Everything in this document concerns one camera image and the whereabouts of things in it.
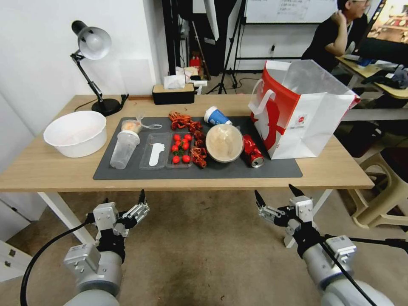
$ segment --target shopping bag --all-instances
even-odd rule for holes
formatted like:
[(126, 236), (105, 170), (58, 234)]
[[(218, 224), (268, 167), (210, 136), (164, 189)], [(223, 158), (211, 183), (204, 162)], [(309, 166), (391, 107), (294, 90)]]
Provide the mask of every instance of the shopping bag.
[(317, 157), (359, 97), (313, 60), (267, 61), (248, 107), (271, 159)]

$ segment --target tissue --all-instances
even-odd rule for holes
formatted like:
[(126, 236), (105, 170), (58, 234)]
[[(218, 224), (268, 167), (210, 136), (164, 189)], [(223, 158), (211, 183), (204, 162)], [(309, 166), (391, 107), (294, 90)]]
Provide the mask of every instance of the tissue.
[(165, 76), (164, 77), (164, 89), (180, 89), (186, 85), (186, 79), (184, 75)]

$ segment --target clear plastic container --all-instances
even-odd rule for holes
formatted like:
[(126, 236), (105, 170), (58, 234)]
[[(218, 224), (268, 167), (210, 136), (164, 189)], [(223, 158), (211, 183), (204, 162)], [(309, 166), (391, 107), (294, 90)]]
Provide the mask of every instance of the clear plastic container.
[(136, 146), (140, 143), (139, 136), (132, 131), (118, 133), (118, 140), (110, 158), (110, 165), (116, 169), (125, 169)]
[[(166, 165), (167, 157), (169, 156), (171, 137), (171, 133), (150, 133), (146, 139), (146, 146), (144, 147), (144, 152), (140, 161), (139, 168), (144, 170), (157, 170), (164, 168), (164, 166)], [(162, 152), (159, 152), (157, 163), (152, 166), (150, 165), (150, 160), (154, 159), (154, 157), (152, 157), (154, 144), (163, 144), (164, 150)]]
[(132, 119), (123, 120), (121, 131), (130, 130), (138, 134), (142, 130), (142, 122)]
[(188, 150), (184, 150), (184, 154), (185, 155), (188, 155), (189, 157), (190, 157), (190, 162), (189, 163), (184, 163), (183, 161), (182, 161), (182, 156), (179, 156), (180, 157), (180, 162), (178, 163), (178, 164), (173, 164), (173, 157), (174, 157), (174, 154), (173, 154), (173, 152), (171, 152), (171, 150), (169, 150), (169, 153), (168, 153), (168, 159), (167, 159), (167, 164), (166, 164), (166, 167), (167, 168), (172, 168), (172, 169), (187, 169), (188, 167), (190, 167), (191, 166), (191, 164), (192, 164), (192, 160), (191, 160), (191, 148), (193, 147), (193, 145), (194, 145), (194, 136), (193, 136), (193, 134), (192, 133), (189, 133), (189, 132), (174, 132), (174, 133), (172, 133), (171, 134), (171, 144), (170, 144), (170, 148), (175, 144), (175, 140), (174, 140), (174, 135), (176, 135), (176, 134), (178, 134), (178, 135), (180, 135), (180, 137), (181, 137), (181, 139), (184, 139), (184, 136), (186, 135), (186, 134), (190, 134), (191, 135), (191, 137), (192, 137), (192, 140), (189, 142), (189, 147), (188, 147)]

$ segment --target tissue box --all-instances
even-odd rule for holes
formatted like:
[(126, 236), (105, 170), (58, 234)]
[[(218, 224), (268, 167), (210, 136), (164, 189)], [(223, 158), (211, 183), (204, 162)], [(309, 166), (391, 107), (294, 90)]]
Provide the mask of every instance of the tissue box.
[(156, 105), (194, 103), (194, 86), (187, 83), (184, 88), (164, 89), (162, 84), (154, 85), (152, 95)]

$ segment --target bag handle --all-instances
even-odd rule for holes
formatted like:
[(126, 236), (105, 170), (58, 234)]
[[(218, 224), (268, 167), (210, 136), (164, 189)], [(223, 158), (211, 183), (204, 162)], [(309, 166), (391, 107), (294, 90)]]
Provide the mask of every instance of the bag handle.
[(249, 104), (248, 104), (249, 109), (254, 113), (254, 115), (259, 115), (260, 113), (262, 113), (264, 111), (264, 109), (265, 109), (265, 106), (266, 106), (266, 103), (268, 102), (268, 100), (269, 99), (274, 100), (275, 96), (276, 96), (275, 92), (272, 89), (268, 89), (266, 91), (266, 93), (264, 94), (264, 96), (263, 96), (261, 102), (259, 103), (259, 105), (256, 106), (252, 99), (254, 97), (254, 92), (255, 92), (256, 88), (258, 87), (258, 85), (261, 82), (263, 83), (264, 80), (259, 79), (255, 83), (255, 86), (254, 86), (254, 88), (252, 90), (252, 94), (251, 94), (251, 102), (249, 102)]

